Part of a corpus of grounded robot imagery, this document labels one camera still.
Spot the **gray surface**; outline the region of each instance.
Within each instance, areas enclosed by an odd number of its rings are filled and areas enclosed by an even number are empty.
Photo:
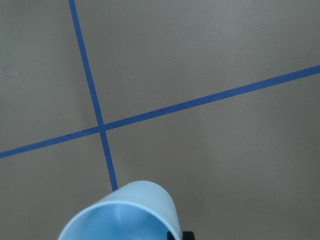
[[[77,1],[105,122],[319,65],[319,1]],[[97,125],[66,1],[1,1],[0,151]],[[320,236],[320,76],[107,132],[197,239]],[[0,161],[0,239],[58,237],[111,192],[99,135]]]

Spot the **plastic cup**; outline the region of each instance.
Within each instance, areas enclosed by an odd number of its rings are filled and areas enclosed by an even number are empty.
[[[182,239],[174,201],[150,181],[129,183],[74,216],[58,240]]]

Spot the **blue tape line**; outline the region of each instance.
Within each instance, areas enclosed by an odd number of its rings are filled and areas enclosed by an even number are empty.
[[[75,30],[75,34],[76,34],[76,39],[78,41],[79,50],[80,50],[80,54],[81,54],[82,64],[83,64],[86,80],[87,80],[87,83],[89,86],[90,96],[91,96],[91,100],[92,100],[92,104],[93,104],[93,108],[94,108],[94,113],[95,113],[96,121],[98,123],[101,143],[102,143],[105,161],[106,161],[106,165],[107,165],[107,169],[108,169],[108,173],[109,173],[111,187],[112,187],[112,190],[115,191],[118,189],[115,169],[114,169],[114,165],[113,165],[112,158],[111,158],[111,152],[110,152],[110,147],[108,144],[107,134],[103,128],[104,120],[103,120],[103,117],[101,114],[94,80],[93,80],[92,73],[90,70],[89,60],[88,60],[88,56],[87,56],[87,52],[86,52],[85,42],[84,42],[82,32],[81,32],[81,27],[80,27],[80,23],[79,23],[79,18],[78,18],[78,14],[77,14],[75,1],[69,0],[69,5],[70,5],[70,11],[71,11],[72,20],[73,20],[74,30]]]
[[[167,107],[164,107],[164,108],[161,108],[158,110],[149,111],[149,112],[142,113],[142,114],[139,114],[136,116],[131,116],[131,117],[128,117],[128,118],[125,118],[122,120],[107,123],[103,127],[104,127],[104,130],[107,131],[107,130],[123,127],[126,125],[138,123],[138,122],[141,122],[144,120],[160,117],[160,116],[163,116],[166,114],[171,114],[171,113],[178,112],[181,110],[193,108],[193,107],[200,106],[203,104],[216,102],[216,101],[219,101],[222,99],[231,98],[231,97],[234,97],[237,95],[241,95],[241,94],[253,92],[256,90],[268,88],[271,86],[275,86],[278,84],[290,82],[293,80],[305,78],[305,77],[312,76],[312,75],[319,74],[319,73],[320,73],[320,65],[306,68],[306,69],[303,69],[300,71],[291,72],[291,73],[288,73],[285,75],[273,77],[273,78],[270,78],[267,80],[258,81],[258,82],[248,84],[245,86],[240,86],[240,87],[233,88],[233,89],[230,89],[227,91],[222,91],[222,92],[215,93],[215,94],[212,94],[209,96],[204,96],[204,97],[197,98],[194,100],[178,103],[178,104],[175,104],[172,106],[167,106]]]
[[[219,93],[215,93],[209,96],[205,96],[205,97],[201,97],[198,99],[194,99],[194,100],[190,100],[190,101],[186,101],[186,102],[182,102],[176,105],[172,105],[172,106],[168,106],[168,107],[164,107],[158,110],[154,110],[154,111],[150,111],[150,112],[146,112],[140,115],[136,115],[136,116],[132,116],[132,117],[128,117],[122,120],[118,120],[118,121],[114,121],[114,122],[110,122],[107,123],[105,125],[103,125],[103,128],[105,131],[107,130],[112,130],[112,129],[116,129],[122,126],[126,126],[126,125],[130,125],[130,124],[134,124],[134,123],[138,123],[147,119],[152,119],[152,118],[156,118],[165,114],[170,114],[170,113],[174,113],[177,111],[181,111],[181,110],[185,110],[188,108],[192,108],[192,107],[196,107],[199,105],[203,105],[203,104],[207,104],[207,103],[212,103],[218,100],[222,100],[225,98],[230,98],[230,97],[234,97],[240,94],[244,94],[244,93],[249,93],[255,90],[259,90],[259,89],[263,89],[263,88],[267,88],[267,87],[271,87],[271,86],[275,86],[278,84],[282,84],[282,83],[286,83],[286,82],[290,82],[293,80],[297,80],[297,79],[301,79],[304,77],[309,77],[312,75],[316,75],[320,73],[320,65],[318,66],[314,66],[314,67],[310,67],[304,70],[300,70],[300,71],[296,71],[296,72],[292,72],[292,73],[288,73],[282,76],[277,76],[274,78],[270,78],[267,80],[263,80],[263,81],[259,81],[256,83],[252,83],[249,85],[245,85],[245,86],[241,86],[241,87],[237,87],[237,88],[233,88],[227,91],[223,91],[223,92],[219,92]],[[59,143],[63,143],[69,140],[73,140],[73,139],[77,139],[77,138],[82,138],[85,136],[89,136],[92,134],[96,134],[96,133],[100,133],[99,127],[92,127],[86,130],[82,130],[82,131],[77,131],[68,135],[64,135],[64,136],[59,136],[56,138],[52,138],[49,140],[45,140],[45,141],[41,141],[41,142],[37,142],[34,144],[30,144],[30,145],[26,145],[26,146],[22,146],[22,147],[18,147],[12,150],[7,150],[7,151],[3,151],[0,152],[0,159],[1,158],[5,158],[5,157],[9,157],[12,155],[16,155],[16,154],[21,154],[21,153],[25,153],[28,151],[32,151],[32,150],[36,150],[39,148],[44,148],[44,147],[48,147],[51,145],[55,145],[55,144],[59,144]]]
[[[51,146],[51,145],[60,144],[60,143],[63,143],[63,142],[67,142],[67,141],[70,141],[70,140],[82,138],[82,137],[89,136],[89,135],[92,135],[92,134],[97,134],[97,133],[99,133],[99,129],[98,129],[97,126],[95,126],[95,127],[88,128],[88,129],[85,129],[85,130],[81,130],[81,131],[77,131],[77,132],[74,132],[74,133],[70,133],[70,134],[67,134],[67,135],[64,135],[64,136],[58,136],[58,137],[55,137],[55,138],[52,138],[52,139],[48,139],[48,140],[45,140],[45,141],[40,141],[40,142],[36,142],[36,143],[30,144],[30,145],[21,146],[21,147],[18,147],[18,148],[14,148],[14,149],[11,149],[11,150],[0,152],[0,159],[5,158],[5,157],[9,157],[9,156],[12,156],[12,155],[22,154],[22,153],[29,152],[29,151],[32,151],[32,150],[48,147],[48,146]]]

